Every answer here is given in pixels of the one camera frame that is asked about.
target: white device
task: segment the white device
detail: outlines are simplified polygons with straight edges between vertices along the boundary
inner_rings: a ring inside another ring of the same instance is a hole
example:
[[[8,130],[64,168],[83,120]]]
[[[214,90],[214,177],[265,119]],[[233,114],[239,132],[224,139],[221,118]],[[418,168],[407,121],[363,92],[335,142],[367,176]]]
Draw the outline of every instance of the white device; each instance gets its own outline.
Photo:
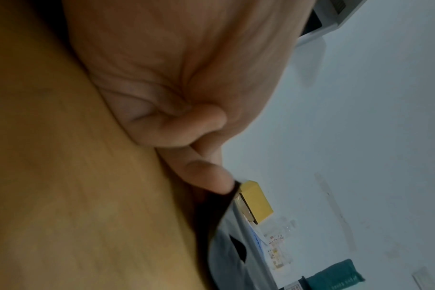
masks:
[[[302,45],[339,28],[365,1],[318,0],[297,45]]]

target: teal object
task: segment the teal object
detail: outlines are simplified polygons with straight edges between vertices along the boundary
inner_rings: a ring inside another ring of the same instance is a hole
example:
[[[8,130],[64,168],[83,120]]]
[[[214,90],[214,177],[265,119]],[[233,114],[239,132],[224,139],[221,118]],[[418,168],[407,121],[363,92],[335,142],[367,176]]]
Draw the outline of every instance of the teal object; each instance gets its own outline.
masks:
[[[356,271],[350,259],[307,278],[312,290],[342,290],[364,281],[365,279]]]

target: hand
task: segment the hand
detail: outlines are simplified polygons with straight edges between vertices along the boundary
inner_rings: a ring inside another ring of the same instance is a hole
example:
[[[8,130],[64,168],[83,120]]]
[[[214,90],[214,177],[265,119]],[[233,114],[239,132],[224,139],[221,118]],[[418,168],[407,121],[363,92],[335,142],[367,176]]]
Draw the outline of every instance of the hand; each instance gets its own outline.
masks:
[[[211,160],[272,95],[314,0],[64,0],[70,41],[114,116],[186,182],[233,187]]]

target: small yellow box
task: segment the small yellow box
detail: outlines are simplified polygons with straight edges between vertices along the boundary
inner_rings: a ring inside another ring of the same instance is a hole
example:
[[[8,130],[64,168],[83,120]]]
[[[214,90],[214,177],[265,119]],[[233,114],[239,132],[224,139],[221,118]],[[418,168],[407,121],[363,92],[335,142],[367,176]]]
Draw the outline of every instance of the small yellow box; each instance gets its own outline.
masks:
[[[254,217],[255,224],[273,214],[273,209],[257,182],[247,181],[243,183],[240,186],[239,194]]]

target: white wall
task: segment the white wall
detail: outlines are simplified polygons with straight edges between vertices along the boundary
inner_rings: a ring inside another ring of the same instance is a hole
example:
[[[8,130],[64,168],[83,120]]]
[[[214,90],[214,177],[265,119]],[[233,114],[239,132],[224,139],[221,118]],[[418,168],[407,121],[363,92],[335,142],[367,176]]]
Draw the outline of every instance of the white wall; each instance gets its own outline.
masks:
[[[296,49],[267,108],[224,147],[298,223],[279,286],[351,258],[366,290],[435,280],[435,0],[368,0],[342,28]],[[350,251],[314,178],[353,231]]]

